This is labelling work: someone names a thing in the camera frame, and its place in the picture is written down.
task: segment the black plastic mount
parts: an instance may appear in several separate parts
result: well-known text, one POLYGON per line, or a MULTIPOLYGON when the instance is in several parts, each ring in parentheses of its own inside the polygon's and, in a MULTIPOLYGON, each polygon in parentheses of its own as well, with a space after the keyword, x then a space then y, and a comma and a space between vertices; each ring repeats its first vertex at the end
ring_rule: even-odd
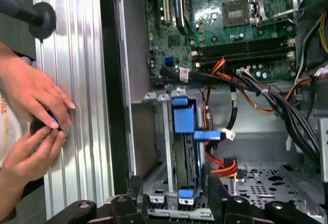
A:
POLYGON ((15 0, 0 0, 0 13, 28 23, 32 36, 40 40, 48 38, 56 28, 56 13, 45 2, 28 7, 15 0))

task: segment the pci slot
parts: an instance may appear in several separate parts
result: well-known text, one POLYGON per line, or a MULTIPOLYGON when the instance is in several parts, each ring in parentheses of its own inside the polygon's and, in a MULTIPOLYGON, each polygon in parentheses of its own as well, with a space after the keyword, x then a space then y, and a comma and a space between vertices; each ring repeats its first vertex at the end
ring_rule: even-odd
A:
POLYGON ((163 0, 163 13, 164 13, 164 22, 169 23, 171 20, 169 0, 163 0))
POLYGON ((159 2, 158 0, 153 0, 154 12, 155 12, 155 27, 160 30, 160 14, 159 14, 159 2))

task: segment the screw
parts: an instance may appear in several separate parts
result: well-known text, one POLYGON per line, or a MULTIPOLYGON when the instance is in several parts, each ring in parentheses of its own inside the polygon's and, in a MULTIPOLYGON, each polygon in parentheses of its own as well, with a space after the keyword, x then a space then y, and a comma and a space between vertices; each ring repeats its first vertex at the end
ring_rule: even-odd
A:
POLYGON ((242 203, 243 200, 241 197, 234 197, 234 200, 237 202, 237 203, 242 203))
POLYGON ((126 199, 125 199, 124 197, 120 197, 117 201, 118 201, 118 202, 125 202, 126 199))
POLYGON ((84 208, 87 208, 89 206, 90 206, 90 204, 88 204, 87 202, 83 202, 79 207, 84 209, 84 208))
POLYGON ((278 204, 278 203, 276 203, 276 202, 274 202, 274 203, 272 204, 272 206, 273 206, 273 208, 276 208, 277 210, 281 210, 281 209, 282 209, 282 205, 280 205, 280 204, 278 204))

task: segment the black holding clamp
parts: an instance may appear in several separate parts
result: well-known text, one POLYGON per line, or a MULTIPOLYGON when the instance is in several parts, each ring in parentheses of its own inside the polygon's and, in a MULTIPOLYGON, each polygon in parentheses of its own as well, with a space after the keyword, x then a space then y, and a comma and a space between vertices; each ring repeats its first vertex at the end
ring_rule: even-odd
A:
POLYGON ((0 13, 28 23, 32 36, 40 40, 48 38, 56 28, 56 13, 44 2, 28 7, 15 0, 0 0, 0 13))
MULTIPOLYGON (((204 175, 207 188, 203 191, 217 224, 320 224, 315 219, 297 210, 291 203, 273 201, 264 209, 251 205, 246 198, 230 196, 221 180, 213 174, 204 175)), ((180 223, 169 219, 148 218, 147 202, 142 194, 142 178, 132 176, 126 195, 116 196, 100 208, 91 201, 78 201, 52 217, 47 224, 85 223, 180 223)))
POLYGON ((147 209, 143 207, 142 189, 142 178, 132 176, 126 195, 116 196, 98 209, 92 201, 74 202, 49 219, 47 224, 146 224, 147 209))

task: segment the blue connector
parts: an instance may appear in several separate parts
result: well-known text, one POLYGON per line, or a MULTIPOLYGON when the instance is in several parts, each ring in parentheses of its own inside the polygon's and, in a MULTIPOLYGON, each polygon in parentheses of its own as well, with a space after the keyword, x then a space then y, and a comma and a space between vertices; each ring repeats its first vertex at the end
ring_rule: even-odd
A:
POLYGON ((214 131, 195 131, 194 140, 219 140, 221 139, 221 132, 214 131))
POLYGON ((179 197, 180 198, 193 198, 194 197, 194 190, 193 189, 180 189, 179 190, 179 197))

